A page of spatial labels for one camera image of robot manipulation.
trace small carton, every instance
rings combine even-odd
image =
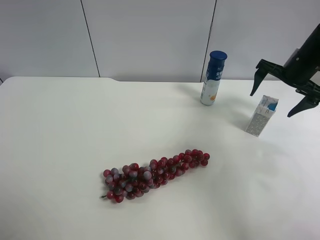
[[[279,99],[263,95],[245,131],[248,134],[259,137],[260,133],[267,125],[269,119],[276,112],[278,101]]]

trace white tabletop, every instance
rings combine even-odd
[[[320,111],[280,81],[202,83],[13,77],[0,87],[1,240],[318,240]],[[279,98],[260,137],[243,131],[262,95]],[[101,173],[186,149],[197,168],[121,204]]]

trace bottle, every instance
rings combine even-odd
[[[201,103],[207,106],[214,104],[228,55],[223,51],[212,51],[205,74],[201,92]]]

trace bunch of grapes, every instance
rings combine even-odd
[[[137,163],[124,165],[122,174],[117,168],[107,169],[103,172],[103,176],[109,191],[102,198],[114,199],[116,203],[121,203],[124,198],[129,200],[140,198],[150,189],[158,189],[161,185],[166,185],[169,180],[185,174],[189,168],[207,166],[209,158],[208,153],[188,149],[169,159],[166,157],[162,157],[159,161],[153,159],[149,166],[139,167]]]

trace robotic arm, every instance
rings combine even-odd
[[[261,59],[256,69],[250,96],[255,94],[267,74],[271,74],[289,86],[296,88],[297,93],[305,96],[288,113],[289,118],[299,112],[318,106],[320,86],[311,81],[310,78],[317,71],[320,71],[320,24],[284,66]]]

